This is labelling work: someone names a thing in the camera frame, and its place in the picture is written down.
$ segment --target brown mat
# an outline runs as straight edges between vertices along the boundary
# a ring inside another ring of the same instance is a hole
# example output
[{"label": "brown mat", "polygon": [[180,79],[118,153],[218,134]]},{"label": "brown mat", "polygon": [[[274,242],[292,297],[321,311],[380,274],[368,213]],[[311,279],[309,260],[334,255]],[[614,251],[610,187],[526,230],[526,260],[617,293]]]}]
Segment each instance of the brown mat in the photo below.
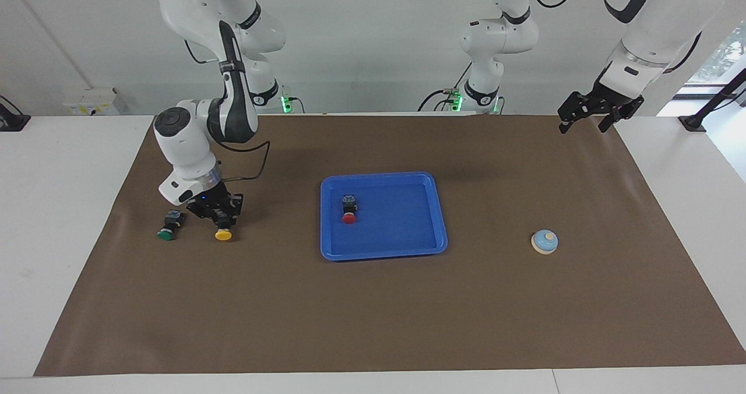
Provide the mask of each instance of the brown mat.
[{"label": "brown mat", "polygon": [[[556,118],[262,118],[272,139],[229,244],[155,237],[170,173],[152,134],[36,375],[503,370],[746,363],[615,131]],[[258,154],[216,149],[226,176]],[[428,171],[450,248],[330,263],[319,186]],[[557,232],[541,256],[532,232]]]}]

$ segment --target yellow-tipped object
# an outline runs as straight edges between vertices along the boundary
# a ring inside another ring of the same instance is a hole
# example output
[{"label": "yellow-tipped object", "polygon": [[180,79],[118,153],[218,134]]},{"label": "yellow-tipped object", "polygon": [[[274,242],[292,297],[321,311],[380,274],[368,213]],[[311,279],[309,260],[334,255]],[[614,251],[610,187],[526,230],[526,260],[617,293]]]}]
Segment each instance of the yellow-tipped object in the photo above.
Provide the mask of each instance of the yellow-tipped object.
[{"label": "yellow-tipped object", "polygon": [[233,233],[231,232],[231,230],[227,229],[221,229],[215,233],[215,238],[219,241],[231,241],[232,237]]}]

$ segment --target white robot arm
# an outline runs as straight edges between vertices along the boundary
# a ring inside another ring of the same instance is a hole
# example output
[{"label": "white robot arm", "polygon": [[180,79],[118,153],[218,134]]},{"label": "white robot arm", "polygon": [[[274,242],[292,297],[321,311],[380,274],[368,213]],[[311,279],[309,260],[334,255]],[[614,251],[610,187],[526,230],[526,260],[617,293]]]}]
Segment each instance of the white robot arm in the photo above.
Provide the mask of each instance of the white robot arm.
[{"label": "white robot arm", "polygon": [[607,9],[629,24],[589,94],[573,92],[562,107],[559,129],[567,133],[575,121],[607,114],[602,132],[631,118],[645,101],[642,92],[667,72],[683,48],[695,39],[725,0],[629,0],[623,9]]},{"label": "white robot arm", "polygon": [[278,100],[280,88],[261,53],[283,48],[285,33],[256,0],[160,0],[160,8],[178,35],[216,55],[224,94],[218,99],[185,100],[158,115],[155,136],[174,166],[159,190],[173,205],[187,203],[196,215],[213,219],[217,237],[229,239],[242,197],[227,192],[210,138],[220,144],[245,143],[256,134],[254,104]]},{"label": "white robot arm", "polygon": [[461,47],[471,57],[471,75],[459,93],[463,110],[488,112],[497,102],[503,78],[498,54],[530,51],[539,40],[539,28],[530,17],[530,0],[492,0],[501,11],[499,19],[480,19],[464,31]]}]

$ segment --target blue tray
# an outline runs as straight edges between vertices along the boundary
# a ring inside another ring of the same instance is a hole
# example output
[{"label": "blue tray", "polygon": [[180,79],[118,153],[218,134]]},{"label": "blue tray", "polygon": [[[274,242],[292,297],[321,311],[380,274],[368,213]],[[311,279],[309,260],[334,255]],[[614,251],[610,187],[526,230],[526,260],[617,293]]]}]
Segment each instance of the blue tray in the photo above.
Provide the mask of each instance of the blue tray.
[{"label": "blue tray", "polygon": [[[342,197],[357,198],[344,224]],[[322,254],[329,261],[440,254],[448,247],[435,179],[427,173],[329,177],[322,183]]]}]

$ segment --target green button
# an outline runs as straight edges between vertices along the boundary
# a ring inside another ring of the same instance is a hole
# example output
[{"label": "green button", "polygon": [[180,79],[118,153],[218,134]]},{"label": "green button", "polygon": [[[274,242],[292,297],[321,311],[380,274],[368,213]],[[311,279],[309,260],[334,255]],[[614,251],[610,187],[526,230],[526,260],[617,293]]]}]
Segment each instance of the green button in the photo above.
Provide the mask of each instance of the green button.
[{"label": "green button", "polygon": [[166,230],[162,230],[161,232],[158,233],[158,238],[160,238],[163,241],[173,241],[174,234]]}]

